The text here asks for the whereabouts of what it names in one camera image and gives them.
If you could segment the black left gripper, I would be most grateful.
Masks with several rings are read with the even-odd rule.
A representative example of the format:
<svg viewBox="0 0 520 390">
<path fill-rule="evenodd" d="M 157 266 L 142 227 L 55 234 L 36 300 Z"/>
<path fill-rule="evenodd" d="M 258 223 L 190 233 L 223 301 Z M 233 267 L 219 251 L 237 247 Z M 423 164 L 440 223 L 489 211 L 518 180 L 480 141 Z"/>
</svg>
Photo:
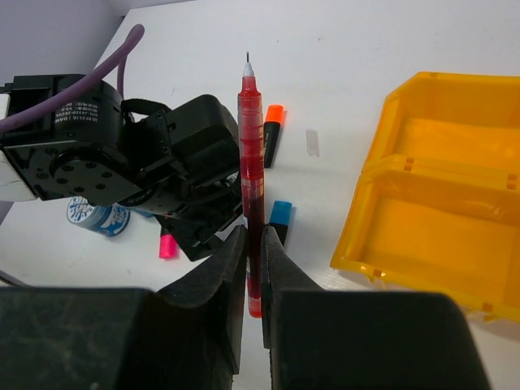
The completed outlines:
<svg viewBox="0 0 520 390">
<path fill-rule="evenodd" d="M 122 206 L 154 215 L 190 261 L 210 256 L 222 244 L 217 232 L 242 211 L 235 119 L 209 94 L 175 109 L 128 99 L 122 110 L 139 188 Z M 141 120 L 129 121 L 133 114 Z"/>
</svg>

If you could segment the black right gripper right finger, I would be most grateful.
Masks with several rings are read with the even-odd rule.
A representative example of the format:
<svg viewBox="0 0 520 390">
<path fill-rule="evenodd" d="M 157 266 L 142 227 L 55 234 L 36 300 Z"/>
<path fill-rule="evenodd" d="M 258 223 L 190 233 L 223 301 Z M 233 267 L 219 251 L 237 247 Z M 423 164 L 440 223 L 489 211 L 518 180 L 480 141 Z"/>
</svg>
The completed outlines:
<svg viewBox="0 0 520 390">
<path fill-rule="evenodd" d="M 487 389 L 466 319 L 435 292 L 332 291 L 262 234 L 262 331 L 274 389 Z"/>
</svg>

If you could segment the red pen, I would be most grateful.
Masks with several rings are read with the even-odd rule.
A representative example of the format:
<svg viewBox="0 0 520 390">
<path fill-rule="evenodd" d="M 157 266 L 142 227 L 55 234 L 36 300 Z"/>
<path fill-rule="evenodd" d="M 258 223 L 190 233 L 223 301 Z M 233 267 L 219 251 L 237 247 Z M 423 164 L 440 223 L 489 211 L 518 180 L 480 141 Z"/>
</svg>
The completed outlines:
<svg viewBox="0 0 520 390">
<path fill-rule="evenodd" d="M 240 139 L 240 181 L 242 208 L 248 231 L 248 307 L 254 318 L 262 317 L 261 238 L 265 226 L 264 202 L 264 136 L 262 95 L 249 57 L 237 95 Z"/>
</svg>

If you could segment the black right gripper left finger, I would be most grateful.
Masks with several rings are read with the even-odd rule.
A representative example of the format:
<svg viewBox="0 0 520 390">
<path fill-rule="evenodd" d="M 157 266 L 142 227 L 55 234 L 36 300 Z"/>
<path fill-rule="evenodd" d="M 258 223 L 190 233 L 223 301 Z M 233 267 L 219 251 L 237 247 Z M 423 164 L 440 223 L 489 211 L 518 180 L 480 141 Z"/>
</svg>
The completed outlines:
<svg viewBox="0 0 520 390">
<path fill-rule="evenodd" d="M 241 364 L 247 231 L 156 292 L 4 288 L 4 389 L 229 389 Z"/>
</svg>

